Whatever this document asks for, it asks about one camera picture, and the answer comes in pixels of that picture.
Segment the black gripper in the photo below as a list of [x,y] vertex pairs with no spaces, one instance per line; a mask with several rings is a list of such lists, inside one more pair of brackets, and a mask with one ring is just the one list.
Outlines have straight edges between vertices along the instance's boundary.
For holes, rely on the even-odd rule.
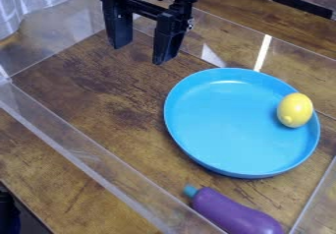
[[132,14],[158,19],[152,55],[155,65],[162,65],[178,56],[187,32],[186,20],[192,18],[192,7],[198,2],[171,1],[172,4],[164,9],[144,0],[102,0],[108,40],[116,49],[132,41]]

